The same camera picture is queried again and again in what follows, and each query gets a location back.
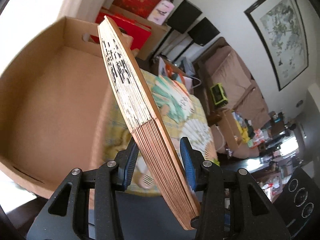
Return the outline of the bamboo paper fan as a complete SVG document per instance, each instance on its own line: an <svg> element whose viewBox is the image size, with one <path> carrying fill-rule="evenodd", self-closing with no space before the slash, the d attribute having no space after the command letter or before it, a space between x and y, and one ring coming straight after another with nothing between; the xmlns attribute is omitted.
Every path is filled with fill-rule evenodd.
<svg viewBox="0 0 320 240"><path fill-rule="evenodd" d="M183 165L133 53L115 22L98 25L106 72L123 119L165 202L184 230L200 214Z"/></svg>

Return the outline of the green painted round fan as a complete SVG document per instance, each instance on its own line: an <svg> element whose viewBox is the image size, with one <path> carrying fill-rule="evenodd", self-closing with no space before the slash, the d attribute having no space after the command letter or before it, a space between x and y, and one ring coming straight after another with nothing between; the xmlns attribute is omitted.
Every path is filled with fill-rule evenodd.
<svg viewBox="0 0 320 240"><path fill-rule="evenodd" d="M183 84L165 76L157 76L151 88L153 99L161 111L176 123L186 121L194 113L190 94Z"/></svg>

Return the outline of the pink handheld fan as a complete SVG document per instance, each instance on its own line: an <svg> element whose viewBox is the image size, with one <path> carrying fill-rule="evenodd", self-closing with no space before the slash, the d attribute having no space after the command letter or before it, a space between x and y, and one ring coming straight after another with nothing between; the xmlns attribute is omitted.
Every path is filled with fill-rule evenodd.
<svg viewBox="0 0 320 240"><path fill-rule="evenodd" d="M137 169L137 175L135 178L136 184L145 190L150 190L154 187L155 182L154 179L151 176L151 173L143 159L143 157L140 155L137 158L136 162L136 169Z"/></svg>

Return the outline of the white floral folding fan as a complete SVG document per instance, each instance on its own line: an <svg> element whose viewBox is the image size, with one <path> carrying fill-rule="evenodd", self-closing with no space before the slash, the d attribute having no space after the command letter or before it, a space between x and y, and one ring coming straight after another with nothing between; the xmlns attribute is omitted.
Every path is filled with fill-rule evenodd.
<svg viewBox="0 0 320 240"><path fill-rule="evenodd" d="M219 165L211 129L199 119L188 119L180 132L180 138L187 137L192 148L202 153L206 160Z"/></svg>

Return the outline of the green yellow device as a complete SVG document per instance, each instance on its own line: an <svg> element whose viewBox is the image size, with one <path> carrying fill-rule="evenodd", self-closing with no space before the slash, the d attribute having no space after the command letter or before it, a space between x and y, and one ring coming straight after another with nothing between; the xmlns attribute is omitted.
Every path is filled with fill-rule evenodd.
<svg viewBox="0 0 320 240"><path fill-rule="evenodd" d="M222 83L217 83L210 87L210 92L216 108L225 107L228 104L227 94L222 86Z"/></svg>

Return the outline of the brown sofa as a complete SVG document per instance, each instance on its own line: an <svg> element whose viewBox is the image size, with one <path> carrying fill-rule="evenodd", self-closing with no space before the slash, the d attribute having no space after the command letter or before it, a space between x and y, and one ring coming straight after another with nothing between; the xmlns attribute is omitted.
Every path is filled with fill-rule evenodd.
<svg viewBox="0 0 320 240"><path fill-rule="evenodd" d="M248 146L240 132L240 123L234 118L239 114L254 130L270 120L266 101L244 61L220 37L193 61L193 66L202 81L196 96L202 103L216 151L227 154L230 149L231 156L238 159L258 157L258 148ZM217 107L213 99L212 88L218 83L228 100L223 107Z"/></svg>

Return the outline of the open brown cardboard box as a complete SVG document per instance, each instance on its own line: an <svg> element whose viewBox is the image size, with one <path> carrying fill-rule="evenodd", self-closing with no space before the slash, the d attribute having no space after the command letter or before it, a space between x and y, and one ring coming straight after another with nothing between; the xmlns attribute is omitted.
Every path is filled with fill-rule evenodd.
<svg viewBox="0 0 320 240"><path fill-rule="evenodd" d="M34 37L1 75L1 171L50 198L74 168L103 163L116 105L95 23L64 17Z"/></svg>

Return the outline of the white paper bag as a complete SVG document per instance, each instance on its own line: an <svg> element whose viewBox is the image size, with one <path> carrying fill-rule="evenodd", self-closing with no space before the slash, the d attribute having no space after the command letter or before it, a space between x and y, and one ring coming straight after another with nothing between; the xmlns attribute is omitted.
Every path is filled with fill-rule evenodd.
<svg viewBox="0 0 320 240"><path fill-rule="evenodd" d="M202 85L202 81L196 77L189 76L185 74L184 71L180 70L180 68L176 67L170 61L157 57L158 60L158 74L167 76L172 80L180 81L183 83L190 94L193 93L193 90Z"/></svg>

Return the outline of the black stove top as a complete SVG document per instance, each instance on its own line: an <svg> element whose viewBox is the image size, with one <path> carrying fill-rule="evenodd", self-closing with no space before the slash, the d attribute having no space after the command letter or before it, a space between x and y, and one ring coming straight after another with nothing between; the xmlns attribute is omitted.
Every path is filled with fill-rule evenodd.
<svg viewBox="0 0 320 240"><path fill-rule="evenodd" d="M319 187L302 169L297 168L274 201L292 239L320 239Z"/></svg>

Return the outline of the red gift box lower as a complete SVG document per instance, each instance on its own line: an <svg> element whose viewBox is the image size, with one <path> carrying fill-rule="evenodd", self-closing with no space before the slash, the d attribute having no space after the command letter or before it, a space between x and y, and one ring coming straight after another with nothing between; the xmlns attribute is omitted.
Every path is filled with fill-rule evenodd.
<svg viewBox="0 0 320 240"><path fill-rule="evenodd" d="M122 33L133 38L130 47L131 50L141 50L141 48L151 36L151 28L138 23L136 20L129 19L122 14L111 14L108 12L100 11L95 22L97 24L100 24L104 20L104 16L111 18Z"/></svg>

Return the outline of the black speaker right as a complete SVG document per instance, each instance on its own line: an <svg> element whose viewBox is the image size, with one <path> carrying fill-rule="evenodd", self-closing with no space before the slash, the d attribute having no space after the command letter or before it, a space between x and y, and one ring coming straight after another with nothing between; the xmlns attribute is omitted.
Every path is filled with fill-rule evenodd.
<svg viewBox="0 0 320 240"><path fill-rule="evenodd" d="M202 47L219 35L219 33L220 31L206 17L188 31L188 35L193 42Z"/></svg>

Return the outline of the black speaker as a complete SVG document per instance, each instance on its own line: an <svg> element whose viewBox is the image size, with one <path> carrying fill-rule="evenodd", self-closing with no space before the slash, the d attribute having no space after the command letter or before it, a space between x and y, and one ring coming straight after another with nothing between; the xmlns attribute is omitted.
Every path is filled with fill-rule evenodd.
<svg viewBox="0 0 320 240"><path fill-rule="evenodd" d="M196 5L188 0L183 0L168 18L167 25L171 29L183 34L201 14L202 11Z"/></svg>
<svg viewBox="0 0 320 240"><path fill-rule="evenodd" d="M220 31L206 17L188 31L188 35L193 42L202 47L219 35L219 33Z"/></svg>

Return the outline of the pink white small box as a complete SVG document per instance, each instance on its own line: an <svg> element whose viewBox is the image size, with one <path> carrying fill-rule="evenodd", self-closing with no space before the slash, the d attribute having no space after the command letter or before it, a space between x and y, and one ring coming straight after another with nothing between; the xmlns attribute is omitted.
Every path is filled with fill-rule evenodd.
<svg viewBox="0 0 320 240"><path fill-rule="evenodd" d="M147 17L147 20L157 25L162 25L174 9L170 0L161 0Z"/></svg>

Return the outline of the black speaker left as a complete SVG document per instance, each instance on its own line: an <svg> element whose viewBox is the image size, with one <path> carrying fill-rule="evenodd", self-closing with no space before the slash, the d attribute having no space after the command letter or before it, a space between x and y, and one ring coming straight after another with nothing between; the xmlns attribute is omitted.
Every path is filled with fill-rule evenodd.
<svg viewBox="0 0 320 240"><path fill-rule="evenodd" d="M171 29L183 34L201 14L202 11L196 5L188 0L183 0L168 18L167 25Z"/></svg>

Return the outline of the framed ink painting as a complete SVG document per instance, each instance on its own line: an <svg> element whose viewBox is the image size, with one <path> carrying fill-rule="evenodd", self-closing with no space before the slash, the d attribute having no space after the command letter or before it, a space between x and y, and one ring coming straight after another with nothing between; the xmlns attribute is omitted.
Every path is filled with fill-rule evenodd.
<svg viewBox="0 0 320 240"><path fill-rule="evenodd" d="M244 11L260 37L279 90L309 66L308 43L297 0L257 0Z"/></svg>

